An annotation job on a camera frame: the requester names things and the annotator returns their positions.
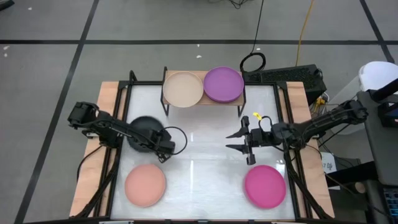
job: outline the purple plate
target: purple plate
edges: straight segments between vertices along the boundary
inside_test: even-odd
[[[239,72],[229,67],[211,69],[205,77],[203,89],[206,95],[219,103],[232,102],[243,92],[244,82]]]

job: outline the yellow tag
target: yellow tag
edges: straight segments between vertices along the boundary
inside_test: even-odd
[[[262,118],[261,118],[261,115],[259,115],[259,113],[254,112],[253,115],[254,115],[257,119],[259,119],[259,120],[261,121]]]

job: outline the wooden shelf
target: wooden shelf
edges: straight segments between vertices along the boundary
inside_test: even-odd
[[[205,80],[205,76],[207,74],[207,71],[175,71],[175,70],[167,70],[166,71],[166,75],[165,75],[165,80],[173,75],[174,73],[177,72],[190,72],[195,74],[196,76],[198,76],[202,83],[204,83]],[[169,105],[170,103],[166,100],[166,98],[163,96],[163,103],[166,105]],[[201,99],[199,100],[199,102],[196,105],[224,105],[224,106],[242,106],[244,104],[244,97],[243,97],[243,93],[239,96],[238,99],[229,102],[229,103],[219,103],[219,102],[215,102],[214,100],[210,99],[206,93],[203,91],[203,95],[201,96]]]

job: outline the pink plate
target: pink plate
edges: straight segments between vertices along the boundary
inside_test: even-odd
[[[277,170],[261,165],[254,167],[246,174],[244,191],[255,206],[275,208],[285,199],[286,184]]]

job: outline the gray floor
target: gray floor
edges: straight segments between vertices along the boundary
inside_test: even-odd
[[[5,224],[16,218],[95,1],[15,2],[0,12],[0,217]],[[309,2],[266,0],[258,39],[298,40]],[[398,40],[398,2],[366,2],[384,40]],[[260,5],[260,1],[248,1],[236,10],[228,1],[216,0],[99,0],[88,40],[199,41],[83,46],[25,222],[68,217],[76,168],[86,144],[79,131],[67,126],[66,118],[76,101],[95,102],[101,82],[126,79],[130,69],[139,80],[160,80],[163,66],[174,70],[208,70],[219,65],[238,69],[251,44],[200,44],[200,40],[253,39]],[[359,0],[316,0],[303,38],[377,40]],[[257,48],[266,55],[268,69],[294,66],[296,45],[280,42]],[[398,60],[398,46],[389,45],[388,49]],[[362,65],[374,60],[386,61],[379,45],[303,45],[300,54],[301,65],[315,63],[323,70],[331,97]],[[245,68],[256,68],[259,63],[253,59]],[[328,147],[338,156],[372,160],[364,131],[337,136]]]

